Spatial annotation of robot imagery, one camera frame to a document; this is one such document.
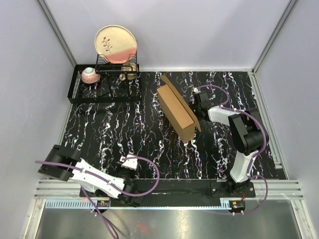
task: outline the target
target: plate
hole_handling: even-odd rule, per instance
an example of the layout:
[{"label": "plate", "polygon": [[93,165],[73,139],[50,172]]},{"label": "plate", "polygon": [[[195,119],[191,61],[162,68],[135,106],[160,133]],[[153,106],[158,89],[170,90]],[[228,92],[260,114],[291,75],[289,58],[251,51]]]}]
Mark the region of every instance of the plate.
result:
[{"label": "plate", "polygon": [[99,55],[114,64],[123,64],[136,54],[133,34],[122,26],[105,26],[96,33],[94,46]]},{"label": "plate", "polygon": [[[122,66],[121,71],[137,71],[136,63],[134,62],[127,62]],[[125,74],[120,74],[120,80],[124,81],[126,79]],[[129,80],[134,80],[136,78],[136,74],[128,74]]]}]

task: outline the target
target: white wall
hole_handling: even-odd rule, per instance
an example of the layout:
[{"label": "white wall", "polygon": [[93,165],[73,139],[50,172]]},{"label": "white wall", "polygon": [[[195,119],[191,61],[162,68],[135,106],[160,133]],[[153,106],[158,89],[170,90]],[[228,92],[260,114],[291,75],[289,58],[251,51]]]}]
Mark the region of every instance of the white wall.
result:
[{"label": "white wall", "polygon": [[0,231],[17,239],[67,110],[72,67],[34,0],[0,7]]},{"label": "white wall", "polygon": [[252,68],[289,0],[46,0],[78,64],[106,25],[129,29],[142,69]]},{"label": "white wall", "polygon": [[319,1],[301,0],[257,73],[289,176],[319,235]]}]

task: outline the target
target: metal corner post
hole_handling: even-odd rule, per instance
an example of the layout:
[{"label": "metal corner post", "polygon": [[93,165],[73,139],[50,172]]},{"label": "metal corner post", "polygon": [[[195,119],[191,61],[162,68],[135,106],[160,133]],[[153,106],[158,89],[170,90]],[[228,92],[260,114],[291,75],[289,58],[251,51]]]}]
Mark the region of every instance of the metal corner post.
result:
[{"label": "metal corner post", "polygon": [[274,44],[278,34],[282,30],[283,26],[285,25],[287,19],[289,18],[290,14],[292,13],[293,9],[295,8],[296,4],[298,3],[299,0],[290,0],[289,3],[287,4],[283,14],[281,15],[273,33],[271,34],[266,46],[264,47],[261,55],[259,56],[255,66],[253,67],[252,71],[254,74],[257,73],[259,70],[261,64],[263,63],[264,59],[266,58],[270,48]]},{"label": "metal corner post", "polygon": [[54,32],[57,40],[59,41],[65,55],[67,56],[67,58],[69,59],[70,63],[72,66],[76,65],[76,60],[70,50],[70,48],[68,47],[58,25],[56,24],[53,15],[49,9],[49,7],[47,6],[45,0],[36,0],[44,14],[44,16],[46,17],[50,27],[52,28],[52,31]]}]

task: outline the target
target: brown box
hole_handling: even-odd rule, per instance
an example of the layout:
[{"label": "brown box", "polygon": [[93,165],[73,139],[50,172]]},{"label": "brown box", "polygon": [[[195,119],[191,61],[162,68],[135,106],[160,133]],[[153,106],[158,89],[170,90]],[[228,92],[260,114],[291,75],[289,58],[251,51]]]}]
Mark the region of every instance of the brown box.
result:
[{"label": "brown box", "polygon": [[160,107],[181,141],[186,143],[194,138],[195,125],[201,131],[198,119],[169,79],[160,78],[166,83],[157,89]]}]

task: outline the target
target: pink and white bowl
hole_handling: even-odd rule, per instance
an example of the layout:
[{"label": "pink and white bowl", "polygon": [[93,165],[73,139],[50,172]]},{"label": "pink and white bowl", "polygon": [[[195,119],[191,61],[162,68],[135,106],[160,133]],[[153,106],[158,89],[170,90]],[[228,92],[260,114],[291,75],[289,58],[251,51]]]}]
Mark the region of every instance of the pink and white bowl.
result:
[{"label": "pink and white bowl", "polygon": [[95,73],[95,69],[92,67],[85,68],[81,74],[81,79],[86,84],[94,84],[98,82],[101,75]]}]

